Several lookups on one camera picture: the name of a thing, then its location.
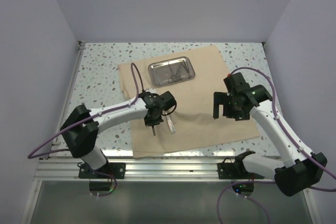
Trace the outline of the steel scalpel handle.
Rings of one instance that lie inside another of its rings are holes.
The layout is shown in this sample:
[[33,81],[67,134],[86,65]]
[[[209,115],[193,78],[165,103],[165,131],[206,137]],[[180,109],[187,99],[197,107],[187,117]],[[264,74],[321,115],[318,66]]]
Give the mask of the steel scalpel handle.
[[175,134],[176,133],[176,129],[175,129],[175,126],[170,118],[170,116],[167,114],[166,115],[166,121],[167,121],[167,124],[169,126],[169,129],[170,129],[170,132],[171,134]]

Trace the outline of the beige cloth wrap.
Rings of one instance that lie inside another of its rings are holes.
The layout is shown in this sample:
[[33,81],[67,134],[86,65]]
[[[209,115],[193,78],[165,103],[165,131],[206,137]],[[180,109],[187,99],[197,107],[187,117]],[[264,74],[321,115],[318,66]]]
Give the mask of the beige cloth wrap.
[[156,90],[157,94],[171,92],[177,101],[177,108],[170,116],[176,133],[171,134],[166,122],[156,126],[153,134],[143,120],[131,121],[133,157],[187,151],[260,136],[253,120],[213,119],[213,94],[226,91],[223,80],[229,73],[215,45],[136,61],[144,87],[153,87],[149,64],[177,57],[187,57],[191,61],[195,77]]

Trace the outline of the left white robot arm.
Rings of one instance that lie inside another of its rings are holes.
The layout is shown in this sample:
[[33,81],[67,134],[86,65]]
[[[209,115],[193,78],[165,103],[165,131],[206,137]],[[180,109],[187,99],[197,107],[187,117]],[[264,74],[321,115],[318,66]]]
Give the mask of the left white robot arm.
[[144,120],[146,127],[160,125],[168,110],[174,111],[177,102],[171,92],[161,95],[143,91],[133,100],[100,109],[87,109],[85,105],[77,106],[60,128],[61,136],[66,142],[72,157],[83,160],[97,178],[111,174],[109,162],[103,152],[96,146],[97,136],[114,126],[133,121]]

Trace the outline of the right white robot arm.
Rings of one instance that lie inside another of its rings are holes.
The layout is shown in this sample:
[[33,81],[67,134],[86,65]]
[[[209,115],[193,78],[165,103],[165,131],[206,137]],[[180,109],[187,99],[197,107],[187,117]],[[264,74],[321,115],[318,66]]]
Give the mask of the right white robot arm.
[[242,73],[231,73],[224,79],[227,92],[214,93],[213,118],[222,115],[235,121],[254,119],[265,131],[280,155],[280,160],[266,158],[254,151],[235,156],[234,161],[217,164],[220,179],[266,178],[274,181],[286,196],[317,184],[327,158],[315,153],[292,130],[279,114],[275,92],[262,85],[250,86]]

